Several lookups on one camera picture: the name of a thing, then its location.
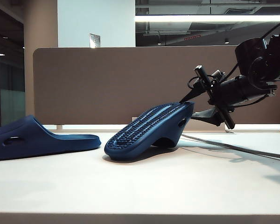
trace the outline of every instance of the black cable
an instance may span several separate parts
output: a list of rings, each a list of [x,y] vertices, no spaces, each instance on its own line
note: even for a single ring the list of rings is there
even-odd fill
[[[198,76],[195,76],[195,77],[191,78],[191,79],[188,81],[187,85],[188,85],[188,87],[189,87],[190,89],[194,89],[194,87],[192,87],[190,84],[191,84],[191,82],[192,82],[194,79],[196,79],[196,78],[198,78]]]
[[[264,39],[266,36],[268,36],[271,32],[273,32],[278,26],[280,26],[280,23],[278,23],[277,25],[275,25],[273,28],[271,28],[269,31],[267,31],[264,35],[262,35],[262,37],[259,39],[259,41],[257,43],[255,43],[255,45],[251,48],[253,49],[256,45],[258,45],[262,39]],[[233,69],[228,73],[228,75],[220,82],[224,82],[226,79],[228,79],[233,72],[235,71],[235,69],[237,69],[238,67],[238,63],[233,67]]]
[[[238,108],[238,107],[242,107],[242,106],[250,106],[250,105],[253,105],[253,104],[256,104],[256,103],[259,103],[260,101],[264,100],[265,98],[267,98],[268,95],[264,95],[263,97],[259,98],[258,100],[252,102],[252,103],[249,103],[249,104],[245,104],[245,105],[238,105],[238,106],[233,106],[234,108]]]
[[[243,148],[243,147],[239,147],[239,146],[233,146],[233,145],[230,145],[230,144],[225,144],[225,143],[222,143],[222,142],[204,140],[204,139],[200,139],[200,138],[196,138],[196,137],[192,137],[192,136],[187,136],[185,134],[182,134],[182,136],[185,137],[185,138],[188,138],[188,139],[199,141],[199,142],[203,142],[203,143],[207,143],[207,144],[211,144],[211,145],[215,145],[215,146],[222,146],[222,147],[225,147],[225,148],[230,148],[230,149],[245,152],[245,153],[280,158],[280,154],[276,154],[276,153],[267,153],[267,152],[262,152],[262,151],[258,151],[258,150],[247,149],[247,148]]]

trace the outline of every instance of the navy blue slide sandal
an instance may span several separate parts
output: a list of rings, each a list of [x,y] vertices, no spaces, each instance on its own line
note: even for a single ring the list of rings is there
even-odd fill
[[[126,161],[139,156],[151,145],[173,148],[193,113],[194,103],[170,103],[142,113],[105,145],[113,160]]]
[[[0,160],[86,151],[100,144],[92,134],[54,134],[32,115],[0,127]]]

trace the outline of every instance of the ceiling light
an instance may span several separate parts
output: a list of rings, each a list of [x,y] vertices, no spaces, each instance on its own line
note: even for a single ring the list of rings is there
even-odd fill
[[[280,15],[137,15],[136,22],[279,22]]]

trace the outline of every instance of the brown desk divider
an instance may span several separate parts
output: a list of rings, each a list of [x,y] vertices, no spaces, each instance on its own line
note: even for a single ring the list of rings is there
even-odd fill
[[[34,52],[35,116],[43,124],[128,124],[159,104],[179,101],[202,64],[229,72],[235,46],[51,48]],[[280,124],[277,96],[238,108],[236,123]],[[210,108],[208,96],[194,110]]]

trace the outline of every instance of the exposed ceiling pipe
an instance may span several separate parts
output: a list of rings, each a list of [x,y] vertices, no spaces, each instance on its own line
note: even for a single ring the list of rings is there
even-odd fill
[[[249,14],[255,13],[255,12],[257,12],[260,9],[261,9],[261,7],[256,7],[253,11],[250,11]],[[205,36],[205,35],[211,35],[211,34],[218,33],[218,32],[224,32],[224,31],[227,31],[227,30],[232,30],[233,28],[241,28],[241,25],[242,25],[241,22],[236,22],[235,24],[226,25],[224,27],[216,28],[216,29],[211,29],[211,30],[209,30],[209,29],[207,29],[207,30],[191,29],[191,27],[188,30],[178,30],[178,31],[186,32],[184,34],[180,33],[180,35],[188,35],[188,36],[172,38],[172,39],[167,41],[167,44],[174,44],[176,42],[182,42],[187,37],[195,36],[194,34],[191,33],[191,32],[194,32],[194,31],[203,32],[203,33],[198,33],[198,35]],[[175,32],[176,30],[149,30],[148,32],[146,32],[146,34],[144,34],[144,36],[156,35],[156,34],[150,33],[151,31],[153,31],[153,32],[155,32],[155,31],[156,32],[158,32],[158,31],[171,31],[171,32]]]
[[[211,4],[137,4],[136,8],[152,7],[280,7],[280,3],[211,3]]]
[[[145,33],[146,30],[137,30],[136,33],[143,33],[143,36],[158,36],[160,35],[192,35],[191,32],[207,32],[207,31],[226,31],[226,28],[219,29],[191,29],[191,30],[149,30],[149,33]]]

